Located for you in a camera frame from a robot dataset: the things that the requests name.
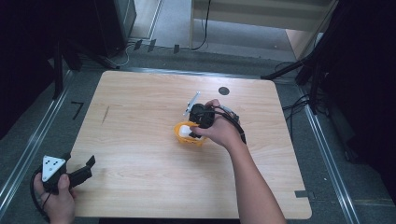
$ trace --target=black hole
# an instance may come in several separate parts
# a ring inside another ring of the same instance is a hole
[[[220,93],[221,95],[228,95],[228,94],[230,93],[230,90],[228,90],[227,87],[220,87],[220,88],[219,88],[219,93]]]

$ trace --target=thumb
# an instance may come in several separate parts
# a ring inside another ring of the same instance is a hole
[[[62,197],[62,195],[70,194],[69,192],[69,186],[70,186],[70,180],[68,175],[61,175],[61,178],[59,178],[58,182],[58,190],[59,190],[59,195]]]
[[[202,128],[198,128],[196,126],[191,126],[190,130],[192,130],[193,133],[196,133],[198,135],[207,136],[207,129],[202,129]]]

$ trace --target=person's left hand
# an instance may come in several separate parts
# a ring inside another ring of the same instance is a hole
[[[44,204],[44,211],[47,212],[50,223],[73,223],[76,210],[74,198],[76,195],[73,191],[69,190],[69,176],[61,175],[61,178],[59,178],[58,195],[50,195],[44,190],[41,176],[41,173],[35,176],[35,192],[40,195],[42,203],[48,199]]]

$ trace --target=human arm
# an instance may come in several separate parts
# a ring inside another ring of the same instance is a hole
[[[212,100],[206,106],[220,106]],[[230,121],[221,115],[208,129],[191,127],[196,134],[207,136],[225,147],[233,163],[236,198],[242,223],[286,223],[276,198],[252,159],[248,146]]]
[[[58,195],[50,195],[44,190],[41,176],[41,173],[35,176],[34,187],[35,192],[40,195],[41,202],[45,202],[44,210],[49,216],[50,223],[73,223],[76,210],[74,198],[76,195],[69,190],[70,180],[68,175],[61,175],[58,181]]]

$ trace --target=yellow plastic container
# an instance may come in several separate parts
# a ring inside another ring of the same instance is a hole
[[[183,125],[187,125],[189,127],[198,126],[198,124],[191,122],[191,121],[183,121],[183,122],[178,123],[174,128],[174,133],[175,133],[175,136],[177,137],[178,142],[179,143],[193,143],[193,144],[197,145],[198,147],[200,147],[206,140],[206,137],[201,137],[200,139],[196,139],[196,138],[189,137],[189,136],[188,137],[180,136],[178,133],[180,131],[181,126],[183,126]]]

